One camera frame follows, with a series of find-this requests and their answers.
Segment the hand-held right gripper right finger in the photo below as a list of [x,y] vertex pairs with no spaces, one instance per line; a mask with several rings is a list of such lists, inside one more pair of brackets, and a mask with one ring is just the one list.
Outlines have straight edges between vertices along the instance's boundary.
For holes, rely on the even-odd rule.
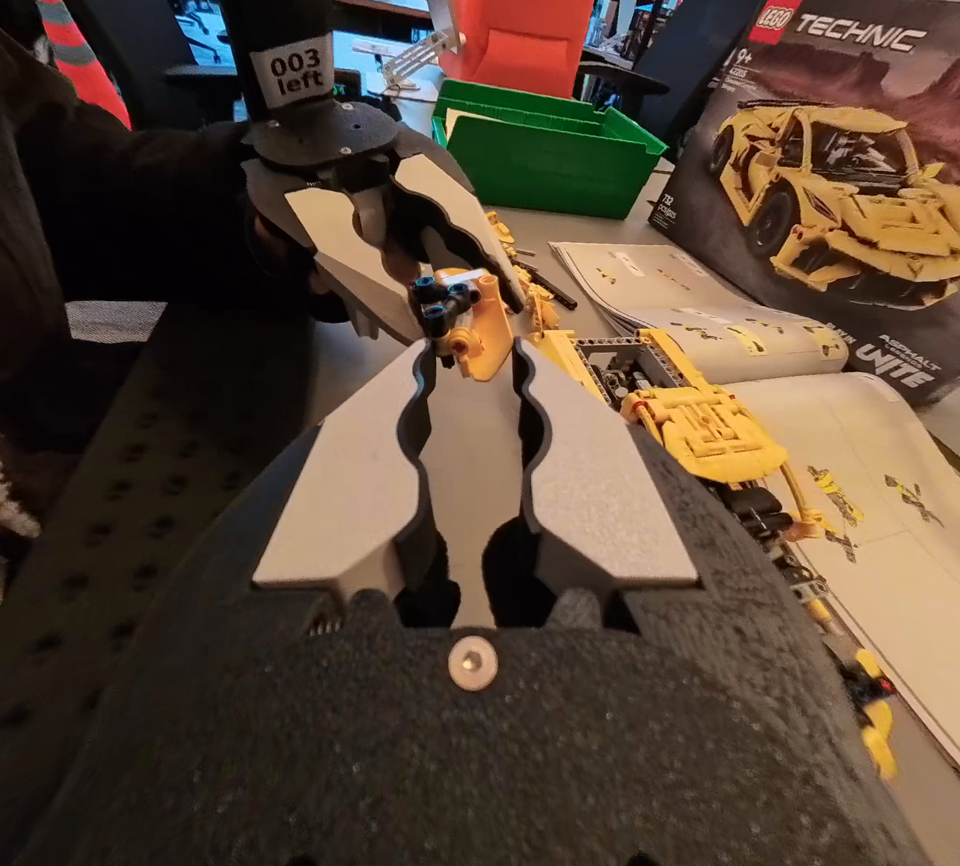
[[630,426],[524,339],[514,341],[520,452],[517,626],[561,597],[593,598],[605,627],[636,627],[630,596],[700,583]]

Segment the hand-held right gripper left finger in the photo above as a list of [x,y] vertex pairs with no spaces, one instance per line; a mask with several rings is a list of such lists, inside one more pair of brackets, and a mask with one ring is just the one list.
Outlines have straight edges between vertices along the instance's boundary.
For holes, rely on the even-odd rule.
[[436,356],[415,342],[321,422],[253,575],[267,590],[378,590],[436,625],[436,522],[422,459]]

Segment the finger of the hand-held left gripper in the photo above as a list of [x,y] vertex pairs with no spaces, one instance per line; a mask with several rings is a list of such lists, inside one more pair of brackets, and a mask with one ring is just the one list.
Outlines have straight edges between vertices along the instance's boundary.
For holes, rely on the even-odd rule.
[[424,154],[402,158],[393,182],[407,206],[420,205],[421,214],[414,214],[418,231],[431,228],[448,253],[472,269],[487,269],[509,308],[521,313],[526,299],[521,281],[474,194]]
[[320,275],[342,298],[357,334],[375,339],[383,331],[404,345],[421,340],[408,287],[390,275],[382,252],[355,228],[350,196],[308,187],[285,199],[315,249]]

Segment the yellow brick car model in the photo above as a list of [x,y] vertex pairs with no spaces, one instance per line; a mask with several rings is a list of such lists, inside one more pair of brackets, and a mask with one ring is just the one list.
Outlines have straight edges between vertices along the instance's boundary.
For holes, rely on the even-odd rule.
[[736,519],[778,569],[817,623],[880,776],[899,772],[889,739],[896,690],[873,654],[850,644],[827,602],[822,576],[803,564],[795,543],[829,525],[802,491],[786,449],[726,387],[711,383],[662,329],[632,337],[579,338],[536,331],[525,337],[587,392],[640,426]]

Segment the yellow curved panel piece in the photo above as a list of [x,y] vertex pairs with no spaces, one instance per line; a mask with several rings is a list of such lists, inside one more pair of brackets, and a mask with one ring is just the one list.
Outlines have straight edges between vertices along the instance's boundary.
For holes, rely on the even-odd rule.
[[445,368],[488,383],[510,357],[514,333],[498,278],[485,269],[439,270],[408,287],[414,317]]

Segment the pile of yellow brick pieces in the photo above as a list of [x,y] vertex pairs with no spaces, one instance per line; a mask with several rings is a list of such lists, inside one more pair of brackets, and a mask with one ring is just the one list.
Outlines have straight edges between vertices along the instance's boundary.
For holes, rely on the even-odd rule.
[[533,340],[540,341],[547,333],[561,331],[561,317],[557,308],[574,312],[579,305],[577,300],[548,279],[534,264],[534,252],[517,247],[515,237],[497,211],[486,212],[486,220],[521,284],[525,296],[524,311],[530,321]]

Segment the person's left forearm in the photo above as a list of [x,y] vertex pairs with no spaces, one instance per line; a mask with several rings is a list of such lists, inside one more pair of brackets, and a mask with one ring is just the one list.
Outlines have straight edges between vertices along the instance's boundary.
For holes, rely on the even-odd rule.
[[330,289],[253,210],[248,133],[130,130],[2,32],[2,294],[312,309]]

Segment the green plastic bin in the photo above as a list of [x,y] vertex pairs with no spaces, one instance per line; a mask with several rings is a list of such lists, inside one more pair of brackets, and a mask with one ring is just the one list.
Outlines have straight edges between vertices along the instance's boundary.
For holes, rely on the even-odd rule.
[[482,204],[612,221],[628,217],[667,151],[617,109],[453,79],[431,128]]

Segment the black perforated mat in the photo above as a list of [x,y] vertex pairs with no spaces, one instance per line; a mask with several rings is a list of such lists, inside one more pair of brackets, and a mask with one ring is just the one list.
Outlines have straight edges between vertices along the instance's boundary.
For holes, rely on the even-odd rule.
[[194,540],[303,422],[315,324],[169,305],[2,603],[2,864]]

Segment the red plastic container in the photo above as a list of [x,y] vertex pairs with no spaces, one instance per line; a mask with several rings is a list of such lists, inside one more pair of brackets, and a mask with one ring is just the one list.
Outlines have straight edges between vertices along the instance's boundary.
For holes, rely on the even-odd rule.
[[595,0],[452,0],[465,43],[438,64],[461,80],[568,100]]

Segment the orange traffic cone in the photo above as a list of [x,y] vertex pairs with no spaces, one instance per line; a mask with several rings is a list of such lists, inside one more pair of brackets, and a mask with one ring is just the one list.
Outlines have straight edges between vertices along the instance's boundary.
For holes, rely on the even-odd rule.
[[78,97],[113,115],[126,129],[132,129],[126,104],[64,1],[34,0],[34,3],[51,46],[54,65],[72,83]]

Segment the open instruction booklet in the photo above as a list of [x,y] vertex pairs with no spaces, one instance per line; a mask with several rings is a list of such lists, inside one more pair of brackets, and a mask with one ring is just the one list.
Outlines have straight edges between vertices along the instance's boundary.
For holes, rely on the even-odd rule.
[[820,320],[756,305],[667,246],[550,243],[620,337],[558,361],[705,485],[830,631],[879,765],[900,693],[955,762],[958,473],[886,381]]

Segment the black office chair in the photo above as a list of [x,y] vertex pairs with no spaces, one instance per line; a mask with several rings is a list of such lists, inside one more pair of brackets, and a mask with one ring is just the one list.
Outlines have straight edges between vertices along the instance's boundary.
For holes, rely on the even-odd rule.
[[640,55],[624,113],[675,149],[699,122],[709,87],[762,0],[683,0]]

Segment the fleece-lined jacket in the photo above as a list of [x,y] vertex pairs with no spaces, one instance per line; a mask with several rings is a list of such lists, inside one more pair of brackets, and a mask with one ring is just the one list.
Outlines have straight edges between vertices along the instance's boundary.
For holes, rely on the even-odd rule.
[[42,524],[22,502],[15,458],[15,448],[1,436],[1,528],[3,533],[33,540],[42,534]]

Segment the toy car box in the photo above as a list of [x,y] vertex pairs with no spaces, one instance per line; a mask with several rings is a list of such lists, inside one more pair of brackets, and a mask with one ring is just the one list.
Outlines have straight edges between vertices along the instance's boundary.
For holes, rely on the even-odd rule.
[[958,0],[761,0],[649,223],[913,406],[959,378]]

